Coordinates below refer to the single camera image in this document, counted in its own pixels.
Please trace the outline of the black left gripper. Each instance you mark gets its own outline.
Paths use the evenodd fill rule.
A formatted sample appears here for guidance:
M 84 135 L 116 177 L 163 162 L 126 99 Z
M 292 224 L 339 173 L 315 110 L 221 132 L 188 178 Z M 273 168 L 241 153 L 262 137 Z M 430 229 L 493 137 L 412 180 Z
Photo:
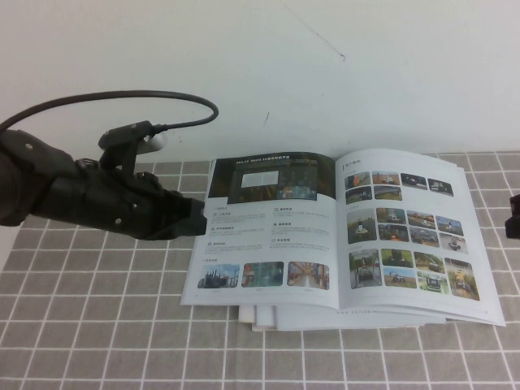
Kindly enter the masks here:
M 142 241 L 204 236 L 205 202 L 164 188 L 156 175 L 106 171 L 93 160 L 76 163 L 77 177 L 52 183 L 52 219 Z

